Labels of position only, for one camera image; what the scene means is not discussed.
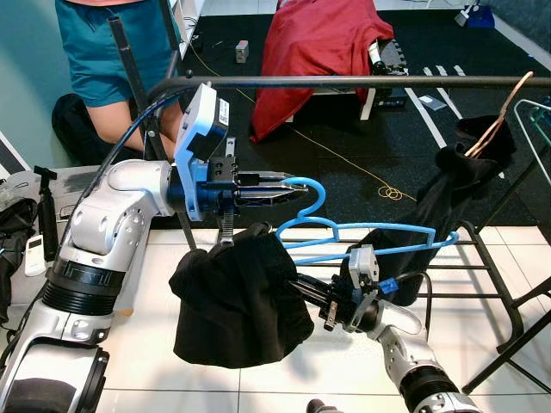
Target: small box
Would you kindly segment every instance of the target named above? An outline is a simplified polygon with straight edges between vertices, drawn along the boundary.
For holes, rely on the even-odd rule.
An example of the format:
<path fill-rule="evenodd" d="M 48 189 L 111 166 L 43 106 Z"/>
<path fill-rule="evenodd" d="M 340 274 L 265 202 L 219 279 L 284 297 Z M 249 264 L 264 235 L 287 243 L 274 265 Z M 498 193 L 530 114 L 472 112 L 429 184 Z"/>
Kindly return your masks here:
<path fill-rule="evenodd" d="M 241 40 L 237 46 L 235 46 L 235 61 L 238 63 L 246 63 L 249 57 L 249 41 Z"/>

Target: black garment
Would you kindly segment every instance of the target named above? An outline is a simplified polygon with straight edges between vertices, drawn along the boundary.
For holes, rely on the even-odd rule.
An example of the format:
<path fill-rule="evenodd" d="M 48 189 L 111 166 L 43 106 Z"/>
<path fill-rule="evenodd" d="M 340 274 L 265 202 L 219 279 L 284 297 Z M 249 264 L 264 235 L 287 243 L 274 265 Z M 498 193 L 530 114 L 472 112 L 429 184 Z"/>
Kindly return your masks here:
<path fill-rule="evenodd" d="M 486 196 L 491 179 L 512 163 L 511 155 L 516 147 L 506 123 L 478 158 L 464 155 L 496 119 L 497 116 L 482 116 L 457 123 L 457 142 L 442 148 L 436 155 L 436 165 L 441 170 L 440 173 L 418 192 L 415 211 L 397 222 L 435 228 L 436 242 L 444 241 L 451 231 L 457 229 L 469 203 Z M 350 248 L 373 244 L 376 250 L 380 250 L 425 242 L 424 234 L 375 230 Z M 421 250 L 378 256 L 380 280 L 425 271 L 437 252 L 438 250 Z M 343 280 L 351 283 L 348 261 L 343 260 L 340 275 Z M 382 295 L 382 298 L 396 305 L 410 305 L 417 298 L 422 282 L 422 275 L 409 278 L 399 284 L 399 291 Z"/>
<path fill-rule="evenodd" d="M 33 222 L 37 206 L 34 200 L 19 200 L 0 211 L 0 324 L 8 322 L 8 307 L 11 304 L 11 280 L 19 268 L 25 252 L 25 244 L 33 235 Z"/>
<path fill-rule="evenodd" d="M 174 353 L 228 368 L 279 361 L 306 340 L 313 322 L 288 283 L 296 267 L 268 226 L 254 224 L 229 248 L 186 254 L 170 279 L 181 300 Z"/>

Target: black backpack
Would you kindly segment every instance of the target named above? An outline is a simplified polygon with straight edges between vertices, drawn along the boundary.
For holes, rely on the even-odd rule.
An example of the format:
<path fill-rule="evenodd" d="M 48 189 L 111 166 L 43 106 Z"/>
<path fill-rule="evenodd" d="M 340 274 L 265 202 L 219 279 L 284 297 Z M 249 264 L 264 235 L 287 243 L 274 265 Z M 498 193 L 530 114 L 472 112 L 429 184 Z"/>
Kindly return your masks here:
<path fill-rule="evenodd" d="M 97 135 L 84 102 L 74 94 L 61 96 L 56 102 L 52 128 L 64 148 L 82 165 L 99 165 L 113 147 Z M 141 158 L 140 152 L 123 148 L 115 161 Z"/>

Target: label sticker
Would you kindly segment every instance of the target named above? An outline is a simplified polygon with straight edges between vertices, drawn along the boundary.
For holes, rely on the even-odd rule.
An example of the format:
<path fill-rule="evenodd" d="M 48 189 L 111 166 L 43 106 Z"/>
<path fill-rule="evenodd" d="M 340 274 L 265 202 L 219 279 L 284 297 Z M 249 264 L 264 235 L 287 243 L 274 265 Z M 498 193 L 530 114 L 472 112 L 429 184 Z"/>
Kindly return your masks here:
<path fill-rule="evenodd" d="M 230 125 L 230 104 L 223 99 L 220 99 L 220 113 L 218 120 L 226 126 Z"/>

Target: blue hanger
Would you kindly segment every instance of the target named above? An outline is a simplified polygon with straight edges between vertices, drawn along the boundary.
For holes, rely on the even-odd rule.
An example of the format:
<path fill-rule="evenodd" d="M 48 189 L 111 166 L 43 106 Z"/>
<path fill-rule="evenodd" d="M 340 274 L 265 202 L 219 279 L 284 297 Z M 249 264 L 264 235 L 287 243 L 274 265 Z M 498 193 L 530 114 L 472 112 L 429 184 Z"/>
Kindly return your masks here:
<path fill-rule="evenodd" d="M 442 247 L 451 245 L 453 243 L 456 243 L 457 240 L 459 239 L 459 234 L 457 234 L 457 232 L 455 231 L 452 231 L 450 232 L 448 239 L 439 243 L 435 243 L 434 237 L 436 235 L 436 230 L 434 228 L 428 228 L 426 226 L 406 225 L 406 224 L 388 224 L 388 223 L 381 223 L 381 222 L 358 222 L 358 223 L 352 223 L 352 224 L 337 224 L 334 221 L 331 221 L 330 219 L 327 219 L 327 218 L 308 217 L 307 215 L 309 213 L 314 213 L 315 211 L 317 211 L 318 208 L 321 207 L 325 201 L 325 188 L 323 187 L 323 185 L 321 185 L 317 181 L 314 181 L 313 179 L 301 178 L 301 177 L 288 178 L 283 182 L 291 183 L 291 184 L 307 185 L 309 187 L 314 188 L 318 192 L 318 199 L 311 206 L 309 206 L 308 208 L 301 209 L 299 213 L 297 213 L 297 218 L 291 219 L 285 222 L 284 224 L 280 225 L 280 227 L 275 232 L 275 235 L 283 243 L 283 246 L 285 247 L 286 250 L 291 250 L 292 248 L 308 247 L 312 245 L 321 245 L 324 243 L 337 243 L 340 239 L 338 234 L 339 230 L 345 230 L 349 228 L 380 228 L 380 229 L 386 229 L 386 230 L 411 231 L 411 232 L 421 232 L 421 233 L 427 234 L 426 243 L 421 243 L 418 245 L 408 245 L 406 247 L 395 247 L 395 248 L 385 248 L 384 250 L 375 250 L 374 253 L 376 256 L 382 256 L 385 254 L 396 254 L 400 252 L 413 252 L 413 251 L 420 251 L 420 250 L 431 250 L 434 248 L 442 248 Z M 303 241 L 300 243 L 284 243 L 282 241 L 282 232 L 287 230 L 287 228 L 290 228 L 291 226 L 295 226 L 299 224 L 307 224 L 307 223 L 327 225 L 332 230 L 332 237 L 315 239 L 313 241 Z M 321 257 L 315 257 L 315 258 L 305 258 L 302 260 L 297 260 L 294 263 L 300 265 L 300 264 L 309 264 L 312 262 L 342 260 L 348 257 L 350 257 L 350 254 L 334 254 L 334 255 L 321 256 Z"/>

